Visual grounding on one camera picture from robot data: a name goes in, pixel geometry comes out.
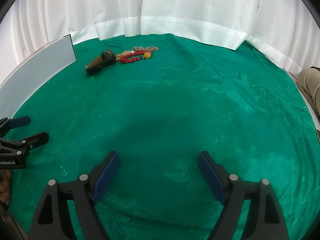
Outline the person's left hand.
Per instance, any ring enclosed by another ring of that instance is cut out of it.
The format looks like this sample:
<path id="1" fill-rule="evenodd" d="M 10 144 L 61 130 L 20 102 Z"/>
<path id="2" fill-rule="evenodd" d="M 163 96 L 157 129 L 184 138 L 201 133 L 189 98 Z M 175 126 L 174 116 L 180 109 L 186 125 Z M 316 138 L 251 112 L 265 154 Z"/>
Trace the person's left hand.
<path id="1" fill-rule="evenodd" d="M 1 170 L 1 202 L 9 205 L 11 198 L 11 172 L 10 170 Z"/>

